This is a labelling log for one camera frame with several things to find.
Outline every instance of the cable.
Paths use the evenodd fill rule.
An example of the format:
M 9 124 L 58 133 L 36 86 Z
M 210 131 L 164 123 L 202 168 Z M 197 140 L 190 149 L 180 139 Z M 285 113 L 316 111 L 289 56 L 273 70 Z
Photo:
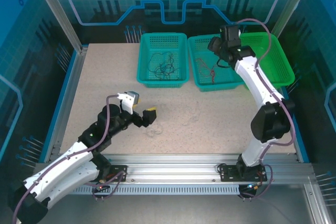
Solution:
M 212 84 L 214 84 L 214 83 L 215 83 L 215 70 L 214 70 L 214 67 L 216 66 L 216 64 L 214 64 L 214 65 L 212 66 L 212 68 L 209 68 L 201 58 L 197 58 L 196 61 L 200 61 L 200 62 L 202 63 L 201 67 L 203 67 L 203 68 L 205 68 L 205 69 L 207 69 L 207 70 L 210 71 L 210 74 L 208 74 L 208 75 L 206 76 L 205 74 L 202 73 L 202 71 L 201 71 L 201 67 L 200 67 L 200 68 L 199 68 L 199 73 L 200 73 L 201 75 L 203 75 L 204 77 L 209 77 L 209 76 L 211 76 L 211 82 L 212 82 Z
M 246 22 L 246 21 L 257 22 L 258 24 L 260 24 L 260 25 L 265 29 L 265 31 L 266 31 L 266 33 L 267 33 L 267 35 L 268 35 L 268 48 L 267 48 L 267 50 L 265 51 L 265 53 L 264 53 L 259 59 L 257 59 L 256 65 L 255 65 L 256 74 L 257 74 L 258 78 L 260 79 L 260 81 L 262 82 L 262 84 L 264 85 L 264 87 L 267 89 L 267 91 L 270 92 L 270 94 L 272 95 L 272 97 L 273 97 L 273 98 L 280 104 L 280 106 L 281 106 L 282 109 L 284 110 L 284 112 L 285 112 L 285 114 L 286 114 L 286 116 L 287 116 L 287 118 L 288 118 L 290 127 L 291 127 L 291 129 L 292 129 L 292 131 L 291 131 L 291 140 L 290 140 L 288 143 L 283 143 L 283 144 L 282 144 L 282 143 L 272 142 L 272 143 L 270 143 L 269 145 L 266 146 L 266 148 L 264 149 L 264 151 L 261 153 L 261 155 L 260 155 L 260 157 L 259 157 L 259 162 L 260 162 L 260 164 L 261 164 L 262 166 L 267 166 L 267 167 L 269 167 L 269 169 L 270 169 L 270 174 L 271 174 L 271 175 L 270 175 L 270 181 L 269 181 L 267 187 L 265 188 L 265 190 L 262 191 L 261 194 L 259 194 L 258 196 L 255 196 L 255 197 L 254 197 L 254 198 L 260 198 L 260 196 L 262 196 L 263 194 L 265 194 L 265 192 L 269 189 L 269 187 L 271 186 L 271 183 L 272 183 L 272 181 L 273 181 L 273 169 L 272 169 L 272 167 L 271 167 L 270 165 L 263 164 L 263 158 L 264 158 L 264 156 L 266 155 L 267 151 L 269 150 L 269 148 L 270 148 L 272 145 L 279 145 L 279 146 L 289 146 L 289 145 L 291 145 L 291 144 L 295 141 L 295 139 L 296 139 L 296 131 L 295 131 L 295 126 L 294 126 L 293 119 L 292 119 L 292 117 L 291 117 L 289 111 L 287 110 L 286 106 L 285 106 L 284 103 L 281 101 L 281 99 L 278 98 L 278 97 L 273 93 L 272 88 L 270 88 L 270 87 L 268 86 L 268 84 L 267 84 L 266 81 L 263 79 L 263 77 L 261 76 L 261 74 L 260 74 L 260 72 L 259 72 L 259 69 L 258 69 L 260 62 L 265 58 L 265 56 L 268 54 L 268 52 L 269 52 L 270 49 L 271 49 L 271 43 L 272 43 L 271 33 L 270 33 L 270 31 L 268 30 L 267 26 L 266 26 L 263 22 L 261 22 L 261 21 L 255 19 L 255 18 L 244 18 L 244 19 L 238 21 L 237 24 L 242 23 L 242 22 Z
M 23 194 L 22 198 L 19 200 L 18 204 L 16 205 L 16 208 L 14 210 L 13 213 L 13 218 L 12 218 L 12 224 L 16 224 L 16 216 L 17 213 L 23 203 L 23 201 L 25 200 L 25 198 L 28 196 L 28 194 L 35 188 L 35 186 L 38 185 L 38 183 L 43 179 L 44 176 L 46 176 L 48 174 L 48 172 L 50 172 L 54 167 L 56 167 L 57 165 L 59 165 L 60 163 L 62 163 L 65 160 L 69 160 L 70 158 L 72 158 L 73 156 L 82 154 L 84 152 L 90 152 L 91 150 L 97 148 L 105 139 L 105 137 L 107 136 L 107 132 L 109 129 L 109 125 L 110 125 L 110 106 L 109 106 L 109 99 L 110 98 L 114 98 L 114 97 L 118 97 L 117 94 L 114 95 L 109 95 L 108 97 L 106 97 L 106 113 L 107 113 L 107 120 L 106 120 L 106 126 L 105 126 L 105 130 L 103 133 L 103 136 L 101 138 L 101 140 L 95 144 L 94 146 L 87 148 L 85 150 L 82 151 L 78 151 L 78 152 L 74 152 L 66 157 L 61 158 L 60 160 L 58 160 L 57 162 L 55 162 L 54 164 L 50 165 L 50 167 L 48 167 L 35 181 L 34 183 L 27 189 L 27 191 Z
M 149 68 L 149 65 L 151 64 L 151 61 L 154 57 L 154 55 L 160 55 L 160 56 L 164 56 L 165 54 L 168 54 L 168 57 L 169 59 L 168 60 L 165 60 L 164 62 L 162 62 L 161 64 L 159 64 L 155 69 L 154 71 L 153 70 L 150 70 Z M 172 73 L 174 73 L 177 69 L 179 68 L 176 68 L 174 67 L 174 55 L 172 52 L 164 52 L 164 53 L 159 53 L 159 52 L 156 52 L 154 54 L 152 54 L 152 57 L 151 59 L 149 60 L 148 62 L 148 71 L 151 72 L 151 73 L 154 73 L 154 75 L 160 79 L 160 80 L 170 80 L 170 75 Z
M 110 197 L 117 191 L 117 188 L 119 187 L 120 182 L 122 181 L 123 174 L 125 174 L 125 172 L 124 172 L 123 170 L 121 170 L 121 171 L 118 172 L 113 178 L 111 178 L 108 182 L 105 182 L 105 183 L 103 183 L 103 184 L 99 184 L 99 185 L 98 185 L 98 186 L 104 186 L 104 185 L 106 185 L 107 183 L 109 183 L 109 182 L 115 180 L 116 178 L 118 178 L 118 177 L 120 176 L 120 178 L 119 178 L 119 180 L 118 180 L 118 183 L 116 184 L 116 186 L 115 186 L 115 188 L 113 189 L 113 191 L 112 191 L 108 196 L 106 196 L 106 197 L 101 197 L 102 200 L 110 198 Z M 92 196 L 93 196 L 93 198 L 95 198 L 96 200 L 98 200 L 100 197 L 97 197 L 97 196 L 95 195 L 95 191 L 94 191 L 94 190 L 95 190 L 94 188 L 97 187 L 97 185 L 95 185 L 95 184 L 89 184 L 89 183 L 87 183 L 87 184 L 85 184 L 85 185 L 88 185 L 88 186 L 92 186 L 92 187 L 93 187 L 93 189 L 92 189 Z
M 87 186 L 93 186 L 93 187 L 97 187 L 97 186 L 105 186 L 105 185 L 108 185 L 110 184 L 111 182 L 113 182 L 121 173 L 124 173 L 126 174 L 123 170 L 121 170 L 120 172 L 117 173 L 117 175 L 115 175 L 113 178 L 111 178 L 110 180 L 106 181 L 105 183 L 102 183 L 102 184 L 90 184 L 90 183 L 85 183 L 84 185 L 87 185 Z
M 231 67 L 231 66 L 222 66 L 222 65 L 220 65 L 220 64 L 219 64 L 220 60 L 221 60 L 221 59 L 218 59 L 218 61 L 217 61 L 217 63 L 216 63 L 218 67 L 220 67 L 220 68 L 230 68 L 230 67 Z
M 220 172 L 220 170 L 219 170 L 219 167 L 222 166 L 222 165 L 226 165 L 226 164 L 225 164 L 225 163 L 221 163 L 221 164 L 219 164 L 219 165 L 217 166 L 217 171 L 218 171 L 219 174 L 221 174 L 221 172 Z
M 250 196 L 250 198 L 252 198 L 252 199 L 254 199 L 254 198 L 257 198 L 257 196 L 254 196 L 253 194 L 249 194 L 249 193 L 243 193 L 243 194 L 245 194 L 246 196 Z M 289 223 L 291 223 L 291 224 L 295 224 L 293 221 L 291 221 L 289 218 L 288 218 L 288 216 L 286 216 L 276 205 L 274 205 L 271 201 L 269 201 L 269 200 L 265 200 L 265 199 L 263 199 L 263 198 L 259 198 L 259 200 L 261 200 L 261 201 L 263 201 L 263 202 L 265 202 L 265 203 L 267 203 L 267 204 L 269 204 L 269 205 L 271 205 L 272 207 L 274 207 L 274 209 L 276 209 Z

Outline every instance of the aluminum frame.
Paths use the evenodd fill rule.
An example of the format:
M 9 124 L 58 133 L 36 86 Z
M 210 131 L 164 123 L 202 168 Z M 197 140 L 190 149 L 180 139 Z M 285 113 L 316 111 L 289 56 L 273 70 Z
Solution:
M 63 101 L 61 103 L 58 116 L 56 119 L 55 127 L 52 131 L 50 144 L 45 157 L 43 158 L 44 163 L 49 163 L 52 157 L 55 157 L 59 154 L 60 146 L 63 141 L 65 129 L 68 123 L 72 103 L 75 98 L 76 89 L 80 77 L 80 73 L 83 68 L 86 52 L 88 50 L 87 46 L 84 46 L 81 53 L 77 53 L 71 74 L 69 77 L 68 85 L 66 87 Z
M 289 21 L 290 17 L 292 16 L 293 12 L 295 11 L 296 7 L 298 6 L 300 0 L 288 0 L 282 12 L 277 20 L 276 24 L 274 25 L 271 33 L 274 34 L 277 38 L 279 38 L 280 34 L 284 30 L 287 22 Z
M 235 165 L 238 155 L 105 155 L 113 165 L 127 165 L 126 183 L 141 185 L 248 185 L 221 182 L 217 166 Z M 310 163 L 299 163 L 296 154 L 268 154 L 264 161 L 273 168 L 274 185 L 317 184 Z M 47 164 L 38 164 L 36 172 Z
M 80 42 L 75 30 L 73 29 L 66 13 L 64 12 L 59 0 L 46 0 L 49 5 L 51 11 L 62 27 L 65 35 L 68 37 L 71 45 L 75 49 L 76 52 L 81 53 L 82 51 L 82 43 Z

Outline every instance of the blue wall panel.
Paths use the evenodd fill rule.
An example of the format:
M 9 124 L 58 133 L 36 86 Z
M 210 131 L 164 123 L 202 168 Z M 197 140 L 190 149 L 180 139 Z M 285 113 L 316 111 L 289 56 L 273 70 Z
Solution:
M 14 173 L 22 168 L 15 157 L 25 154 L 23 137 L 46 137 L 66 74 L 59 61 L 70 59 L 72 48 L 45 0 L 0 0 L 0 6 L 0 161 Z

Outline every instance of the basket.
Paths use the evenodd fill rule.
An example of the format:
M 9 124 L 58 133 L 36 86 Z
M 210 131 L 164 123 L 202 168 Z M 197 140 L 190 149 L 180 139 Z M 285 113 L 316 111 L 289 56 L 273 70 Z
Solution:
M 187 36 L 179 33 L 142 35 L 137 80 L 148 88 L 180 88 L 187 82 Z
M 233 89 L 238 85 L 244 84 L 242 78 L 232 68 L 219 68 L 216 66 L 218 57 L 207 49 L 208 43 L 214 36 L 220 37 L 219 34 L 214 34 L 190 37 L 188 39 L 195 84 L 201 91 Z M 246 33 L 241 34 L 240 38 L 242 46 L 251 46 L 257 58 L 262 56 L 268 48 L 267 33 Z M 293 70 L 278 39 L 271 35 L 271 40 L 272 47 L 261 61 L 260 66 L 275 88 L 290 85 L 295 79 Z M 210 69 L 215 66 L 214 81 L 209 74 L 210 70 L 204 68 L 204 64 L 200 59 Z M 223 66 L 228 65 L 224 61 L 220 61 L 220 64 Z

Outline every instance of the enclosure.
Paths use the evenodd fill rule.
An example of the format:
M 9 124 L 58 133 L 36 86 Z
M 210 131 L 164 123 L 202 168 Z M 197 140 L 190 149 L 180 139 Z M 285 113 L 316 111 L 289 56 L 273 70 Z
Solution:
M 150 126 L 114 136 L 102 152 L 111 164 L 127 165 L 125 181 L 104 203 L 80 186 L 40 223 L 334 223 L 336 0 L 0 0 L 0 6 L 2 223 L 13 214 L 8 185 L 65 153 L 97 120 L 106 97 L 125 91 L 140 94 L 135 111 L 155 107 L 157 114 Z M 216 66 L 207 49 L 220 26 L 245 18 L 272 33 L 278 51 L 261 68 L 294 102 L 296 130 L 294 144 L 269 150 L 265 163 L 274 181 L 251 202 L 237 197 L 247 182 L 223 182 L 217 170 L 236 164 L 248 147 L 256 102 L 234 69 Z M 245 21 L 239 29 L 242 45 L 260 57 L 268 46 L 263 27 Z M 290 139 L 286 133 L 280 142 Z

